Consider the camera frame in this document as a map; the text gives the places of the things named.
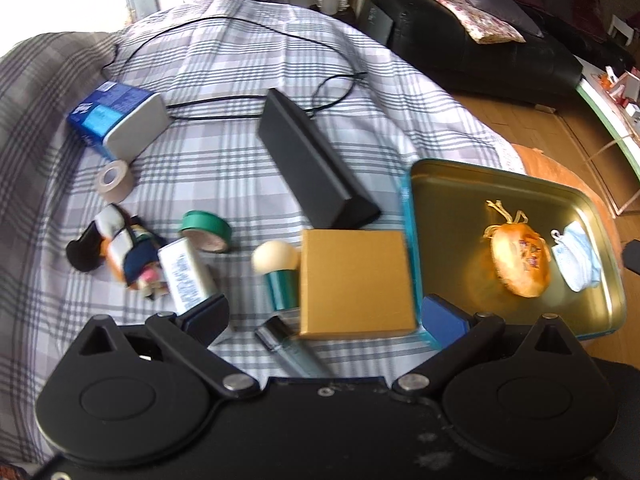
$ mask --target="figurine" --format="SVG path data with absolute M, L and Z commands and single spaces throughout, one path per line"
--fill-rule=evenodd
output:
M 81 272 L 97 269 L 104 257 L 119 281 L 152 300 L 168 292 L 158 257 L 165 245 L 139 217 L 109 204 L 78 240 L 69 242 L 66 257 Z
M 516 213 L 514 221 L 499 200 L 486 203 L 507 220 L 506 224 L 490 225 L 484 230 L 484 238 L 491 240 L 491 256 L 498 277 L 513 294 L 537 298 L 551 280 L 551 255 L 546 242 L 527 225 L 527 216 L 522 211 Z

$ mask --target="white ball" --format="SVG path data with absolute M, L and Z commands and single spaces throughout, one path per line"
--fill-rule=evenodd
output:
M 269 274 L 274 270 L 295 270 L 300 264 L 300 252 L 282 240 L 271 240 L 254 251 L 251 263 L 257 274 Z

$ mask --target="window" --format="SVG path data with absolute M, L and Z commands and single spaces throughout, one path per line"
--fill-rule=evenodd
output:
M 0 56 L 43 32 L 113 32 L 130 20 L 127 0 L 0 0 Z

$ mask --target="metal screw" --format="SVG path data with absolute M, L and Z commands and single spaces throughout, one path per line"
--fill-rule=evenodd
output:
M 318 390 L 318 395 L 320 397 L 331 397 L 334 393 L 335 390 L 333 388 L 329 388 L 328 386 L 325 386 L 324 388 L 320 388 Z
M 222 380 L 223 386 L 230 392 L 242 392 L 255 384 L 255 379 L 247 374 L 231 374 Z
M 398 386 L 406 392 L 414 392 L 429 386 L 429 378 L 420 374 L 405 374 L 398 379 Z

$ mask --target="tape roll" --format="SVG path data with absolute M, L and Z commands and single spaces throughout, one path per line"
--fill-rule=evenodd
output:
M 134 186 L 133 174 L 123 160 L 107 164 L 95 179 L 95 190 L 108 203 L 122 202 Z
M 182 217 L 180 234 L 207 253 L 224 253 L 231 243 L 231 226 L 206 211 L 189 211 Z

